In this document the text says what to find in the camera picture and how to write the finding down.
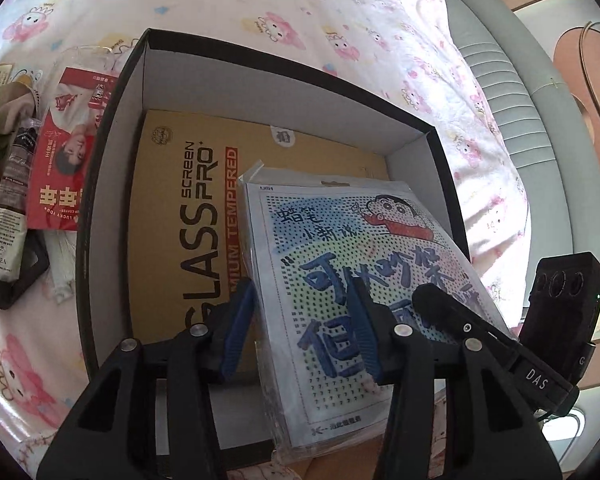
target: circular logo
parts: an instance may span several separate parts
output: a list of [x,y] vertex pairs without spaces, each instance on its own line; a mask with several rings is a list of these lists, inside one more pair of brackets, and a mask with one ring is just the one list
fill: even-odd
[[158,126],[154,128],[151,134],[151,140],[156,144],[165,145],[173,138],[173,131],[166,126]]

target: red card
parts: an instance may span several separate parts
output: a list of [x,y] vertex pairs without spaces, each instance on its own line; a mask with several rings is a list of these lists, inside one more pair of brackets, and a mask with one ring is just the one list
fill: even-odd
[[27,194],[27,228],[78,229],[78,211],[94,135],[114,76],[64,70],[38,135]]

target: bed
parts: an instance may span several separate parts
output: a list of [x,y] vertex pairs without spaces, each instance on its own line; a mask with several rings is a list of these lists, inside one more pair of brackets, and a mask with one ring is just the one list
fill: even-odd
[[[119,72],[148,27],[288,57],[434,124],[472,263],[509,326],[540,258],[592,251],[600,261],[600,169],[586,127],[499,0],[4,0],[0,62],[44,82],[64,50],[97,45]],[[0,439],[32,476],[88,380],[76,299],[57,303],[53,288],[46,275],[0,311]]]

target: blue gripper pad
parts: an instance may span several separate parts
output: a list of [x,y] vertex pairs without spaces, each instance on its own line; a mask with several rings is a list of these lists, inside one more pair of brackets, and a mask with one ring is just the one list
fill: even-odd
[[234,311],[233,322],[228,327],[224,340],[224,355],[220,366],[220,374],[224,380],[231,377],[238,367],[244,340],[247,337],[251,317],[255,307],[256,295],[253,282],[242,279],[238,282],[236,291],[229,300],[230,308]]
[[382,381],[382,366],[378,355],[378,338],[369,318],[365,301],[372,301],[365,283],[360,278],[347,277],[347,309],[351,316],[351,325],[356,334],[356,341],[366,371],[376,383]]

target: crayon shin-chan booklet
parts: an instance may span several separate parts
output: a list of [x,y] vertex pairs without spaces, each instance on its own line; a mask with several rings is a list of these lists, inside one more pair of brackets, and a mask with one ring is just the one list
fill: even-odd
[[376,303],[432,340],[450,342],[411,307],[422,283],[508,330],[470,263],[406,184],[303,174],[298,182],[310,186],[272,184],[288,184],[276,175],[291,173],[264,169],[244,179],[244,254],[261,302],[262,383],[278,402],[269,416],[284,429],[285,442],[276,445],[315,449],[371,426],[381,433],[390,407],[391,388],[373,382],[358,351],[346,309],[348,276],[362,278]]

